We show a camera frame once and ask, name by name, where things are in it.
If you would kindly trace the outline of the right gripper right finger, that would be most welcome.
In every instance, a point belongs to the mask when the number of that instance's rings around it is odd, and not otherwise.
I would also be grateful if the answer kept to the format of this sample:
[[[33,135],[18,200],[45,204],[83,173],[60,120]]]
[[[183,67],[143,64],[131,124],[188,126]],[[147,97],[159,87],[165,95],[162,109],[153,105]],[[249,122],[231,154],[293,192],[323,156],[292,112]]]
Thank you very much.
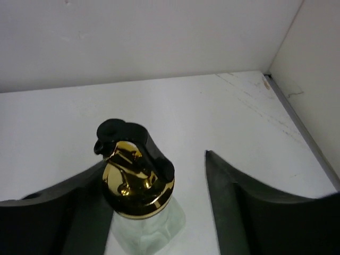
[[[205,169],[221,254],[339,254],[339,193],[278,190],[211,150]]]

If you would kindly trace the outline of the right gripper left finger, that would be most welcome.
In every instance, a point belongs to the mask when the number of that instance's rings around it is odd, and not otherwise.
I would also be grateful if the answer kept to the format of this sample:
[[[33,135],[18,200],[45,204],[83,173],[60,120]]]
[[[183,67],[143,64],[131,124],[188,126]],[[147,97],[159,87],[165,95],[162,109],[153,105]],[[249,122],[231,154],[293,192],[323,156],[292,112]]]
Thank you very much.
[[[113,215],[102,192],[105,166],[1,201],[1,254],[104,254]]]

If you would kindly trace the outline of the clear oil bottle gold spout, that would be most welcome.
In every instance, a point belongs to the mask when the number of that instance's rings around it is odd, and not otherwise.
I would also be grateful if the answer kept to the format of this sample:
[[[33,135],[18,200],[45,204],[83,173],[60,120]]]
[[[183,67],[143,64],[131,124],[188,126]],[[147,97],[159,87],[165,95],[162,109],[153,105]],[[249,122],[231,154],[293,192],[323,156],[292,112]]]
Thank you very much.
[[[116,241],[127,254],[156,254],[185,226],[173,197],[174,165],[144,126],[116,118],[98,127],[93,150],[106,163],[103,195],[114,211]]]

